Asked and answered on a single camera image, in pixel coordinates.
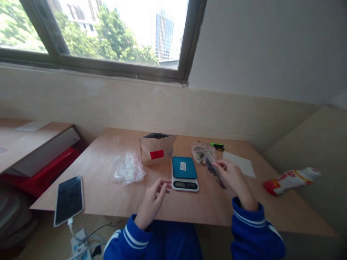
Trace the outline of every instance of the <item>window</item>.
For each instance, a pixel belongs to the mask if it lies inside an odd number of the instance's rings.
[[[19,0],[0,0],[0,47],[47,53]]]
[[[206,0],[0,0],[0,61],[186,83],[205,6]]]

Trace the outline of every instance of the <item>plastic bottle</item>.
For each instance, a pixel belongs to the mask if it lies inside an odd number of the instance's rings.
[[[282,173],[277,179],[264,182],[263,186],[271,195],[278,196],[289,189],[308,186],[320,175],[319,171],[311,167],[302,170],[289,170]]]

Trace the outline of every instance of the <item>wooden desk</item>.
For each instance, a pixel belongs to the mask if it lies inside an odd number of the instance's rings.
[[[52,122],[35,132],[14,131],[29,122],[31,120],[0,118],[0,147],[7,150],[0,153],[0,173],[73,126]]]
[[[139,137],[148,133],[106,128],[83,154],[31,206],[31,209],[55,210],[58,184],[82,175],[86,214],[129,217],[142,203],[145,190],[158,177],[171,179],[171,162],[146,166],[141,182],[127,186],[113,182],[114,156],[126,151],[140,154]],[[256,179],[246,176],[254,195],[265,208],[265,215],[279,231],[334,236],[335,231],[295,192],[273,197],[262,183],[278,176],[265,159],[245,141],[178,136],[174,156],[191,157],[193,141],[223,143],[228,152],[252,161]],[[205,167],[196,164],[200,190],[167,194],[157,215],[159,220],[231,226],[233,208],[230,194],[222,190]]]

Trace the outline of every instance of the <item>green leaves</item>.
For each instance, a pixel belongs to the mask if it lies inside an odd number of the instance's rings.
[[[91,37],[64,13],[54,13],[71,55],[158,66],[150,46],[140,46],[116,9],[100,6],[96,37]],[[0,0],[0,45],[46,51],[19,0]]]
[[[0,0],[0,45],[46,52],[19,0]]]

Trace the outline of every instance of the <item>blue jacket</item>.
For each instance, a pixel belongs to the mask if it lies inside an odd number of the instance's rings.
[[[284,242],[273,225],[265,219],[263,206],[259,203],[258,211],[249,212],[241,208],[237,197],[233,198],[232,203],[234,215],[231,231],[235,240],[231,243],[230,248],[233,259],[277,260],[283,258],[286,254]],[[124,230],[117,230],[112,235],[104,249],[105,260],[153,259],[153,252],[149,251],[156,247],[151,246],[151,249],[147,250],[153,233],[139,229],[134,223],[135,217],[136,215],[130,217]],[[175,252],[183,250],[184,242],[181,237],[177,236],[177,239],[174,238],[170,243],[176,243]],[[186,252],[178,252],[170,258],[192,259]]]

